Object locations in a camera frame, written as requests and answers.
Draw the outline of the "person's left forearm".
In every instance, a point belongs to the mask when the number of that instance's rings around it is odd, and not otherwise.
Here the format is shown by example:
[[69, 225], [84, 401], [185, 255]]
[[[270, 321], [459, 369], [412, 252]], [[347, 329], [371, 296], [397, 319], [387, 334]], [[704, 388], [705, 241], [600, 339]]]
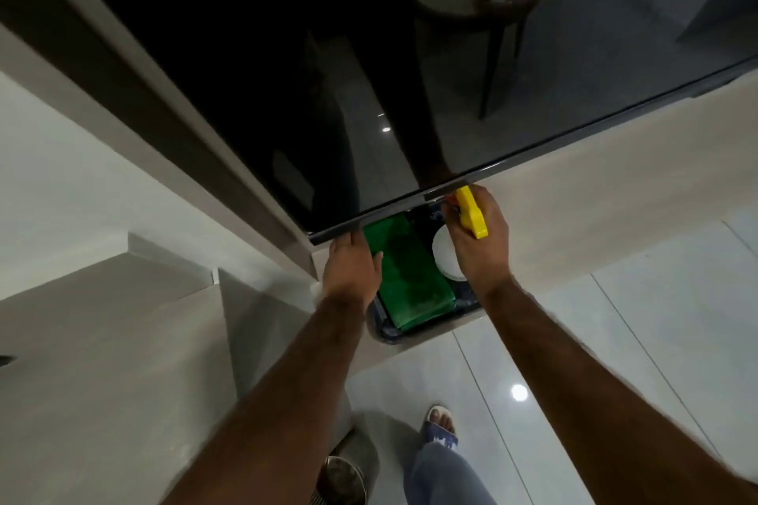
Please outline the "person's left forearm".
[[368, 302], [332, 290], [160, 505], [308, 505]]

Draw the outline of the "person's right hand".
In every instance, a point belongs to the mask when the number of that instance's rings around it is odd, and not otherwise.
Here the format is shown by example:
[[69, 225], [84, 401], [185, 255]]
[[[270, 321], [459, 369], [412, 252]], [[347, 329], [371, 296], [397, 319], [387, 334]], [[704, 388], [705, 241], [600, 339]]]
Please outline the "person's right hand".
[[500, 285], [512, 281], [508, 264], [508, 225], [493, 195], [478, 184], [470, 186], [488, 226], [488, 236], [477, 240], [452, 239], [460, 269], [481, 303]]

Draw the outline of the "beige console cabinet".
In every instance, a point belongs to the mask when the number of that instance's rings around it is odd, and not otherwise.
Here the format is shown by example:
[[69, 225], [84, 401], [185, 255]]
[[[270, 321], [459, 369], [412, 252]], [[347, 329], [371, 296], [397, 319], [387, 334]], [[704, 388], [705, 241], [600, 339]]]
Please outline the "beige console cabinet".
[[[0, 66], [0, 505], [154, 505], [311, 313], [315, 281]], [[758, 73], [485, 181], [555, 287], [758, 198]]]

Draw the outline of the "black flat screen television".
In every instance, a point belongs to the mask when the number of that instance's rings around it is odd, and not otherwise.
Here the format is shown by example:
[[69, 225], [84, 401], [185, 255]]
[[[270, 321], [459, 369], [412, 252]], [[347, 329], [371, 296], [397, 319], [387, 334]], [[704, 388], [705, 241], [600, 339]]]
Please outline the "black flat screen television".
[[100, 0], [313, 243], [758, 67], [758, 0]]

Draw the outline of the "person's left hand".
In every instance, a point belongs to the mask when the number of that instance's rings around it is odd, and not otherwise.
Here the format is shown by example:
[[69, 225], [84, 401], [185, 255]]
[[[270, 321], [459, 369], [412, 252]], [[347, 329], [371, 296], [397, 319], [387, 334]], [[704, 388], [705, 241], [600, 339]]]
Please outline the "person's left hand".
[[352, 304], [365, 314], [379, 291], [371, 285], [373, 256], [362, 230], [336, 237], [329, 246], [322, 280], [323, 299]]

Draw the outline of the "person's blue jeans leg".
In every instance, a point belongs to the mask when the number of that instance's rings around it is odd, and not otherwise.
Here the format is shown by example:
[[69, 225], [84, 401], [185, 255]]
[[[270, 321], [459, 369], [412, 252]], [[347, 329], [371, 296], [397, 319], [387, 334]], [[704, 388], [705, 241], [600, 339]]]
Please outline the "person's blue jeans leg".
[[479, 475], [456, 451], [424, 444], [403, 476], [407, 505], [497, 505]]

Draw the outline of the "white spray bottle yellow trigger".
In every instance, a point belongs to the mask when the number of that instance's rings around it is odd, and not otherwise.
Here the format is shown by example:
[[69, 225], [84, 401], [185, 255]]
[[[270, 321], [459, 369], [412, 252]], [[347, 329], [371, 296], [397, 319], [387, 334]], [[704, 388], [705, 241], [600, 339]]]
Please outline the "white spray bottle yellow trigger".
[[[468, 185], [456, 189], [457, 208], [461, 226], [475, 239], [488, 236], [488, 226], [471, 189]], [[450, 281], [464, 282], [467, 278], [460, 270], [453, 241], [446, 225], [433, 236], [431, 252], [441, 274]]]

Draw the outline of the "green cleaning cloth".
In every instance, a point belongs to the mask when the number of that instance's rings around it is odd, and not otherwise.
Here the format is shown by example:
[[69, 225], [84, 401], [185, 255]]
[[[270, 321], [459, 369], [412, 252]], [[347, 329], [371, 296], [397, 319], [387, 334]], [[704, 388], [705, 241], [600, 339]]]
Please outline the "green cleaning cloth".
[[406, 214], [370, 224], [364, 233], [373, 254], [384, 252], [383, 279], [373, 305], [382, 339], [397, 341], [454, 312], [453, 288]]

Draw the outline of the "dark blue plastic tray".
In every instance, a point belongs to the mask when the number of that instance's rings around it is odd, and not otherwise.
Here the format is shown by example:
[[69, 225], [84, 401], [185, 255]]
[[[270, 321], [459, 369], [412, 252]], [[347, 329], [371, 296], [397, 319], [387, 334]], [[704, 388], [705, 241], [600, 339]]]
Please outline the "dark blue plastic tray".
[[434, 259], [433, 240], [446, 229], [441, 205], [425, 204], [364, 228], [370, 251], [383, 255], [368, 324], [386, 344], [426, 335], [480, 307], [469, 282], [446, 277]]

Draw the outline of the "grey striped sandal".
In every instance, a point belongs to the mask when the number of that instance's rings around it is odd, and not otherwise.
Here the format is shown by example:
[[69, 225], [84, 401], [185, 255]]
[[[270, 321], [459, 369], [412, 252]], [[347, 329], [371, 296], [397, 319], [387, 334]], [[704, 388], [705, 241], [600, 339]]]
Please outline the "grey striped sandal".
[[309, 505], [367, 505], [361, 471], [341, 456], [328, 456], [319, 471]]

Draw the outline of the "person's right forearm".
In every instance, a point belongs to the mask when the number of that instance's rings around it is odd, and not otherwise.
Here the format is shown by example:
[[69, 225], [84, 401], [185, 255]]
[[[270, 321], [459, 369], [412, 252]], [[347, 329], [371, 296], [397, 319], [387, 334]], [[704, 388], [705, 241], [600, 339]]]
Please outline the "person's right forearm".
[[470, 278], [596, 505], [758, 505], [758, 491], [588, 352], [506, 270]]

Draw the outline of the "blue patterned sandal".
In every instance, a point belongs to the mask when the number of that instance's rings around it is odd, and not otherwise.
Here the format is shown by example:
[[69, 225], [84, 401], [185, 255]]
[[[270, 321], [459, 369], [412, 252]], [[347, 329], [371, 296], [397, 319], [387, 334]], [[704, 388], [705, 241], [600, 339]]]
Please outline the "blue patterned sandal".
[[420, 451], [426, 449], [427, 446], [437, 444], [450, 452], [459, 452], [459, 438], [452, 421], [452, 414], [442, 404], [435, 403], [429, 407], [422, 421], [420, 438]]

